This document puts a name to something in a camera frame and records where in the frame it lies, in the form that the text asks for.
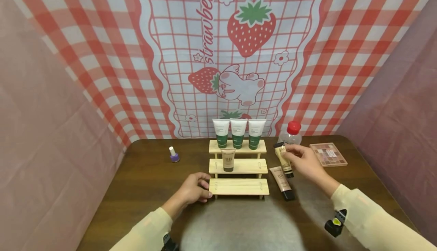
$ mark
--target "nail polish bottle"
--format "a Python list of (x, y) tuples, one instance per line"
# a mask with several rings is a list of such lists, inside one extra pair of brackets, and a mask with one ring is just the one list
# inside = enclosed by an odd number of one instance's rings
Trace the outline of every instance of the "nail polish bottle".
[(170, 150), (170, 159), (173, 163), (179, 162), (179, 155), (176, 153), (173, 147), (168, 148)]

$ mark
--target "wooden display stand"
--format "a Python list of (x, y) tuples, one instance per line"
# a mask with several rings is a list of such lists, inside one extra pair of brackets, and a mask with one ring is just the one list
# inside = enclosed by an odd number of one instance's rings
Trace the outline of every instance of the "wooden display stand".
[[(232, 139), (228, 139), (227, 149), (233, 148)], [(267, 174), (267, 163), (261, 159), (261, 153), (267, 153), (266, 143), (264, 140), (259, 141), (258, 148), (251, 150), (248, 147), (248, 140), (243, 140), (241, 149), (235, 151), (235, 154), (256, 154), (257, 158), (235, 158), (234, 170), (223, 170), (223, 159), (218, 158), (221, 154), (221, 148), (217, 145), (217, 140), (209, 142), (209, 153), (214, 154), (214, 159), (209, 160), (209, 173), (214, 174), (215, 178), (209, 180), (209, 191), (218, 198), (218, 195), (259, 195), (262, 199), (264, 195), (269, 195), (269, 186), (267, 179), (261, 178), (262, 174)], [(226, 179), (218, 178), (219, 174), (256, 174), (256, 179)]]
[(215, 195), (259, 195), (262, 199), (264, 195), (269, 195), (267, 179), (217, 179), (209, 180), (209, 191)]
[[(225, 149), (232, 149), (233, 143), (232, 139), (228, 139), (228, 143), (226, 144)], [(214, 158), (218, 159), (218, 154), (221, 154), (221, 148), (217, 145), (217, 140), (210, 140), (209, 141), (209, 153), (214, 154)], [(243, 145), (241, 149), (238, 149), (235, 151), (235, 154), (257, 154), (257, 158), (261, 158), (261, 153), (267, 153), (266, 143), (264, 140), (260, 140), (258, 144), (258, 148), (256, 150), (251, 150), (248, 147), (248, 139), (243, 140)]]
[(209, 160), (209, 173), (214, 174), (216, 178), (219, 174), (256, 174), (261, 178), (263, 174), (269, 173), (265, 159), (234, 159), (234, 170), (224, 171), (222, 159)]

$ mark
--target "checkered fabric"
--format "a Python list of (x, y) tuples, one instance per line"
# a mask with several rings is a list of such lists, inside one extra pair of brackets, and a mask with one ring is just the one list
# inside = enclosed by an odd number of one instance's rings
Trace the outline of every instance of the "checkered fabric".
[[(217, 117), (330, 134), (428, 0), (14, 1), (127, 146)], [(265, 25), (240, 27), (258, 2)]]

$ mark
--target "strawberry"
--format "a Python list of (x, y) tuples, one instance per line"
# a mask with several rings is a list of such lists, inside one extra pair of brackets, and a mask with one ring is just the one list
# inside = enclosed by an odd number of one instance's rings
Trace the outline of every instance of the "strawberry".
[(241, 119), (252, 119), (250, 115), (247, 113), (239, 113), (238, 110), (235, 112), (228, 113), (227, 111), (222, 110), (222, 116), (221, 119), (230, 119), (230, 118), (241, 118)]
[(243, 58), (252, 56), (273, 35), (276, 17), (261, 0), (240, 6), (228, 21), (228, 36)]
[(204, 67), (198, 72), (189, 75), (189, 82), (201, 93), (215, 94), (219, 89), (218, 69), (213, 67)]
[(241, 119), (252, 119), (252, 116), (248, 115), (247, 113), (244, 113), (240, 117)]

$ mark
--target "white bottle cap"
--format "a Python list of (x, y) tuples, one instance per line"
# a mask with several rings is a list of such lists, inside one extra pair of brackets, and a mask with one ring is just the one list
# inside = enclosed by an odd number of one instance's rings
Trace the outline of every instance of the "white bottle cap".
[(168, 148), (168, 149), (170, 150), (170, 154), (171, 154), (172, 156), (175, 156), (175, 155), (176, 155), (176, 151), (174, 150), (173, 147), (170, 147), (170, 148)]

